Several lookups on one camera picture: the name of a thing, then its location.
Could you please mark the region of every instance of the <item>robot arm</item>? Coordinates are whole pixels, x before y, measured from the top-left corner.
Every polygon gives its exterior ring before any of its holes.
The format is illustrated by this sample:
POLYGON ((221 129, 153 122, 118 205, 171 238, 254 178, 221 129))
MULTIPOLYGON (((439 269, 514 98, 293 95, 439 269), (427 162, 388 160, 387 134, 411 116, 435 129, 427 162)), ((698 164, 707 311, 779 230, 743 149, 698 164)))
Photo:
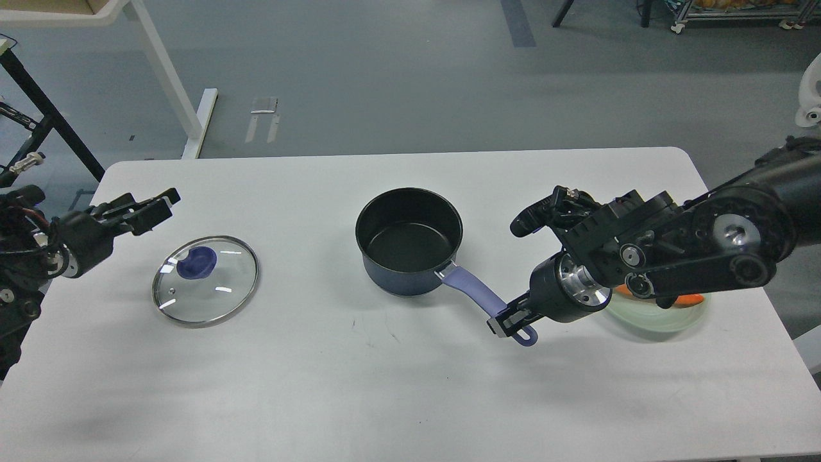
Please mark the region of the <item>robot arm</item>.
POLYGON ((61 275, 82 276, 111 256, 116 236, 150 231, 180 197, 173 188, 142 202, 125 194, 51 222, 35 208, 43 199, 36 186, 0 196, 0 383, 40 315, 40 287, 61 275))
POLYGON ((760 287, 795 247, 821 243, 821 140, 788 138, 755 167, 682 206, 636 191, 599 204, 557 186, 511 223, 517 237, 549 227, 562 250, 537 266, 530 290, 488 320, 510 336, 549 317, 604 309, 612 288, 670 307, 688 293, 760 287))

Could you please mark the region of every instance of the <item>white table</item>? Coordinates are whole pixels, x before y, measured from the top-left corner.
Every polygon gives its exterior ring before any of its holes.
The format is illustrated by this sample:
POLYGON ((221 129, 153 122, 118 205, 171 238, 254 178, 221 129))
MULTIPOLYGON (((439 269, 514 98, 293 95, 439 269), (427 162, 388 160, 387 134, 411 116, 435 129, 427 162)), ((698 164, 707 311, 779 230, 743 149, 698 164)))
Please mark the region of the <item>white table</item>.
POLYGON ((174 216, 54 282, 0 390, 4 460, 716 460, 821 453, 821 394, 761 289, 714 294, 665 341, 606 312, 493 336, 467 297, 378 289, 354 224, 394 187, 460 211, 459 262, 506 300, 558 250, 510 220, 556 184, 599 201, 704 191, 675 148, 144 161, 111 167, 96 201, 177 187, 174 216), (250 303, 199 330, 150 297, 193 238, 248 242, 250 303))
POLYGON ((140 45, 149 60, 154 75, 163 88, 188 141, 182 151, 183 159, 200 157, 205 133, 211 121, 213 106, 217 102, 217 89, 206 88, 200 105, 194 110, 183 88, 177 70, 168 57, 168 51, 160 39, 154 22, 142 0, 108 0, 96 14, 71 14, 56 12, 28 12, 0 9, 0 26, 4 27, 100 27, 111 25, 120 12, 134 24, 140 45))

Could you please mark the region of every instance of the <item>cable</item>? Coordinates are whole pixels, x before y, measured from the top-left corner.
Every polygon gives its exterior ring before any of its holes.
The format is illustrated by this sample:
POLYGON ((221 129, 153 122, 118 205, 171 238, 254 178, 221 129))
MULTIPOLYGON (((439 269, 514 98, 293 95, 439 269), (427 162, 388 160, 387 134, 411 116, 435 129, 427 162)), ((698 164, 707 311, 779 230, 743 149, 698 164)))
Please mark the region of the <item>cable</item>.
POLYGON ((71 255, 69 254, 68 249, 66 248, 66 246, 63 245, 63 243, 62 243, 62 239, 60 237, 59 226, 58 226, 59 222, 60 222, 60 219, 58 217, 52 218, 51 224, 49 224, 48 227, 47 227, 47 230, 48 230, 48 244, 46 244, 44 247, 41 247, 41 248, 38 248, 38 249, 24 250, 24 251, 0 252, 0 256, 33 256, 33 255, 37 255, 37 254, 44 253, 44 252, 55 252, 56 251, 56 252, 59 252, 60 256, 62 257, 62 259, 60 261, 60 267, 57 269, 57 271, 53 272, 52 274, 42 276, 42 275, 32 275, 32 274, 29 274, 25 271, 21 271, 19 268, 15 267, 15 266, 4 265, 2 263, 0 263, 0 268, 3 268, 5 270, 11 271, 11 272, 13 272, 17 275, 20 275, 20 276, 23 276, 23 277, 26 277, 26 278, 31 278, 31 279, 34 279, 34 280, 52 280, 54 278, 57 278, 57 277, 61 276, 63 273, 65 273, 68 270, 68 266, 70 264, 69 260, 71 259, 71 255))
POLYGON ((9 40, 11 40, 11 41, 13 41, 13 42, 14 42, 14 44, 13 44, 12 46, 8 47, 8 49, 13 49, 14 47, 16 47, 16 46, 17 46, 17 44, 19 44, 19 43, 20 43, 20 41, 19 41, 19 40, 15 39, 14 37, 12 37, 12 36, 10 36, 10 35, 5 35, 5 34, 3 34, 2 32, 0 32, 0 35, 1 35, 1 36, 3 36, 3 37, 6 37, 7 39, 9 39, 9 40))

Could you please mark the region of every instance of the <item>screw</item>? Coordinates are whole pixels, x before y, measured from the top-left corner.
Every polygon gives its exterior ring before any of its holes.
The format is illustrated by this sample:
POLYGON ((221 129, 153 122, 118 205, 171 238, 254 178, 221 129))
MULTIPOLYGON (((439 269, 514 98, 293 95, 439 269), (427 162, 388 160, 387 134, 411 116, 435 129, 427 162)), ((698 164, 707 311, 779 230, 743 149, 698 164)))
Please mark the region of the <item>screw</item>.
POLYGON ((621 250, 621 260, 629 266, 641 265, 641 251, 635 246, 624 246, 621 250))
POLYGON ((11 289, 0 289, 0 302, 14 302, 14 292, 12 292, 11 289))

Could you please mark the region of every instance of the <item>purple handle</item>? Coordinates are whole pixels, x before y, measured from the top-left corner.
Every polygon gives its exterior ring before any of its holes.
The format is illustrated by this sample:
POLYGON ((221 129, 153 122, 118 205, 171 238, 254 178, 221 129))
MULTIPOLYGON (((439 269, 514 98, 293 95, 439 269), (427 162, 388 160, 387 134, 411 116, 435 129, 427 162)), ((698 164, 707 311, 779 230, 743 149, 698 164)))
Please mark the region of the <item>purple handle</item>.
MULTIPOLYGON (((507 308, 507 303, 499 298, 490 287, 484 285, 479 278, 465 268, 451 263, 443 273, 444 276, 441 276, 442 284, 453 287, 470 297, 484 312, 488 313, 490 317, 498 316, 500 312, 507 308)), ((539 335, 536 334, 536 331, 532 327, 525 326, 521 330, 529 336, 528 339, 522 338, 518 332, 512 335, 513 339, 519 342, 520 345, 531 346, 539 339, 539 335)))

